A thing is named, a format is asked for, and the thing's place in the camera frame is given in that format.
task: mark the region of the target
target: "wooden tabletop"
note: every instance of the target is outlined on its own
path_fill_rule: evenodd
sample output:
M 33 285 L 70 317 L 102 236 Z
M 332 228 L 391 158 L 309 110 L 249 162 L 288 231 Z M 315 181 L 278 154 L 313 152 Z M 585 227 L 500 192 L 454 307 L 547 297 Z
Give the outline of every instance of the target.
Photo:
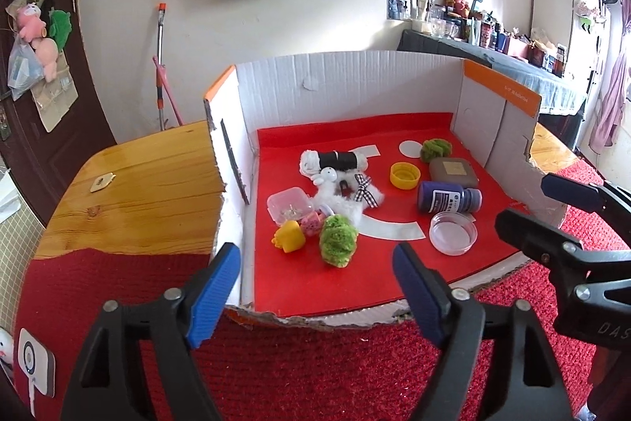
M 569 148 L 540 123 L 534 129 L 530 155 L 535 164 L 546 173 L 556 173 L 579 160 Z
M 65 192 L 36 259 L 96 248 L 113 254 L 210 253 L 223 182 L 206 122 L 108 148 L 92 157 Z M 105 189 L 94 180 L 112 172 Z

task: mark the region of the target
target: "door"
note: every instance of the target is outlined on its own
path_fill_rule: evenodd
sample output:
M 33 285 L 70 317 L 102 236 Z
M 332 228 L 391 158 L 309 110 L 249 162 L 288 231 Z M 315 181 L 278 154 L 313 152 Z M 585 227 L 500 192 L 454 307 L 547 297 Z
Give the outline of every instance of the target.
M 0 2 L 0 95 L 8 92 L 7 64 L 14 35 L 4 9 L 12 0 Z M 11 168 L 18 189 L 47 224 L 59 199 L 83 164 L 94 154 L 115 145 L 83 50 L 77 15 L 77 0 L 55 0 L 55 8 L 71 14 L 73 26 L 64 48 L 78 99 L 50 132 L 46 132 L 30 92 L 17 101 L 1 102 L 11 135 L 0 141 L 0 154 Z

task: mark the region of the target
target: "tile wall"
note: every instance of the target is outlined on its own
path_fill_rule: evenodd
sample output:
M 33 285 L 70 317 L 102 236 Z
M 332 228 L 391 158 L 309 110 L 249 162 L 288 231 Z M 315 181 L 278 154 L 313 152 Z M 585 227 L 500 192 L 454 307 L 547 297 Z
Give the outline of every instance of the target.
M 0 157 L 0 176 L 5 172 Z M 0 327 L 12 334 L 24 273 L 43 234 L 37 216 L 21 203 L 20 211 L 0 223 Z

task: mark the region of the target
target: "yellow duck toy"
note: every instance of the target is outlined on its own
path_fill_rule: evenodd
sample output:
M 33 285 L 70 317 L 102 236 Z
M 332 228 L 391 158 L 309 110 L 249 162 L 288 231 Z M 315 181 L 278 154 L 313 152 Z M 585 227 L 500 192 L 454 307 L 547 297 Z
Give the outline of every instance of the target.
M 285 254 L 300 250 L 306 242 L 307 239 L 305 235 L 302 234 L 301 226 L 297 221 L 292 219 L 280 226 L 272 240 L 274 246 L 278 249 L 283 249 Z

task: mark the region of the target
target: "white cabinet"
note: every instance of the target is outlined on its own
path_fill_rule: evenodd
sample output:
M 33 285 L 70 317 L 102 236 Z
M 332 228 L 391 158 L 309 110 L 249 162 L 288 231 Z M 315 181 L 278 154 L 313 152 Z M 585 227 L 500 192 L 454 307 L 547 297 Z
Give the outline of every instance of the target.
M 550 41 L 567 46 L 566 80 L 589 82 L 597 61 L 597 37 L 603 26 L 592 24 L 590 32 L 582 28 L 581 19 L 574 13 L 578 0 L 532 0 L 532 28 L 543 29 Z

